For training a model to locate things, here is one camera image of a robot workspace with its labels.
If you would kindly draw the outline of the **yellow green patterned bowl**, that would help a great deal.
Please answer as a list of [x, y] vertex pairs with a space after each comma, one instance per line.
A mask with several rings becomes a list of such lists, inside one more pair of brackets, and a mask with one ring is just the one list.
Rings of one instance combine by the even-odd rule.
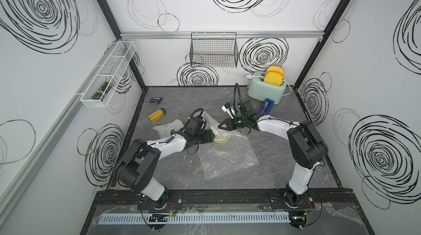
[[212, 132], [214, 134], [213, 142], [217, 144], [223, 144], [229, 141], [229, 139], [231, 138], [231, 134], [224, 130], [212, 129]]

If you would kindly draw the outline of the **bubble wrap sheet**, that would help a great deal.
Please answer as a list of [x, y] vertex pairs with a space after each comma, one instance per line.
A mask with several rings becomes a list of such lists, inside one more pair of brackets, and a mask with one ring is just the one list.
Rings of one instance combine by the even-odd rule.
[[183, 126], [183, 122], [179, 119], [176, 119], [173, 122], [167, 124], [154, 126], [153, 130], [155, 130], [159, 134], [160, 138], [164, 138], [170, 136], [172, 130], [178, 131]]
[[[207, 112], [206, 129], [218, 129], [219, 122]], [[198, 155], [206, 180], [219, 178], [259, 164], [248, 137], [237, 131], [229, 132], [231, 138], [223, 144], [215, 142], [200, 145]]]

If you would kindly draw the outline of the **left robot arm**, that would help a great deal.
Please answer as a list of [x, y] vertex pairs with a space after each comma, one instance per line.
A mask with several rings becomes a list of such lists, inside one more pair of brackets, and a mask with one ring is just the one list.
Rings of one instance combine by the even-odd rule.
[[160, 159], [183, 152], [191, 147], [212, 143], [215, 134], [206, 129], [202, 116], [192, 117], [179, 130], [171, 130], [170, 136], [146, 141], [134, 140], [116, 162], [112, 175], [135, 194], [148, 198], [153, 207], [162, 209], [168, 202], [168, 189], [153, 175]]

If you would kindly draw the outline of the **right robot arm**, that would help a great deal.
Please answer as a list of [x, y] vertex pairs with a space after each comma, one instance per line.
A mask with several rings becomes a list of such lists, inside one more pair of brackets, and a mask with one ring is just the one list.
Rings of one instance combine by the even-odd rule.
[[291, 208], [299, 208], [307, 200], [309, 185], [317, 167], [328, 153], [322, 136], [309, 121], [290, 122], [269, 114], [258, 113], [250, 101], [235, 104], [227, 102], [221, 109], [230, 117], [218, 125], [226, 131], [241, 128], [267, 132], [289, 141], [295, 166], [285, 189], [285, 201]]

